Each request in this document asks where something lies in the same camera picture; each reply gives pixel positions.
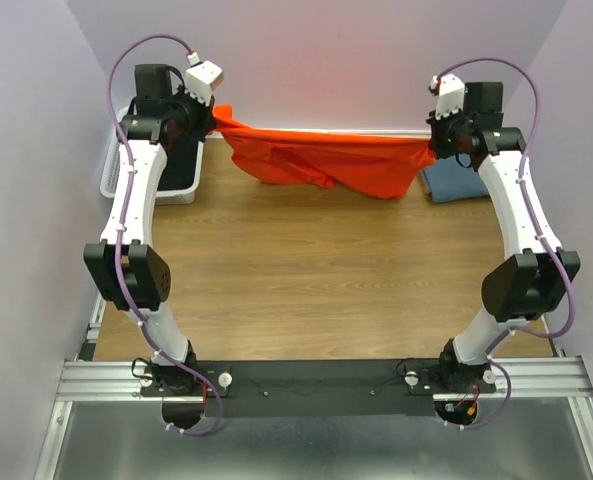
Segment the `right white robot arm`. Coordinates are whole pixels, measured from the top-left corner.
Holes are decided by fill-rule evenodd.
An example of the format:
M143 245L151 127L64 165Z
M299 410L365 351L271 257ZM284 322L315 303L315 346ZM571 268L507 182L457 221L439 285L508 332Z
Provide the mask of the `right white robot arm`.
M483 280L482 307L470 325L448 341L436 367L438 384L460 392L489 378L488 361L514 332L569 298L580 270L577 252L567 251L549 226L529 169L526 141L503 124L503 86L465 83L453 74L431 80L437 103L427 119L436 158L467 156L493 203L504 244L504 260Z

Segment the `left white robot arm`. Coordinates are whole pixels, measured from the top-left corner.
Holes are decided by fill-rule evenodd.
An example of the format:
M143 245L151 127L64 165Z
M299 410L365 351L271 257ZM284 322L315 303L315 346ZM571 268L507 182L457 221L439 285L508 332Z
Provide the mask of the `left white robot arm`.
M110 215L99 240L83 250L102 298L136 325L149 348L145 379L177 395L214 388L168 303L172 275L153 247L154 209L171 164L180 165L182 182L196 186L222 77L210 61L197 60L185 71L165 64L135 67L135 94L113 117L119 167Z

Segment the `orange t shirt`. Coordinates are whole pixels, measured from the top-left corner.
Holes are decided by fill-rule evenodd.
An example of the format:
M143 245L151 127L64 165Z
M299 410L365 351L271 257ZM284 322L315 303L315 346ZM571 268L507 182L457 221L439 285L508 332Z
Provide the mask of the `orange t shirt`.
M255 128L236 120L227 104L215 106L213 116L233 163L265 184L342 184L375 198L401 199L435 161L426 139Z

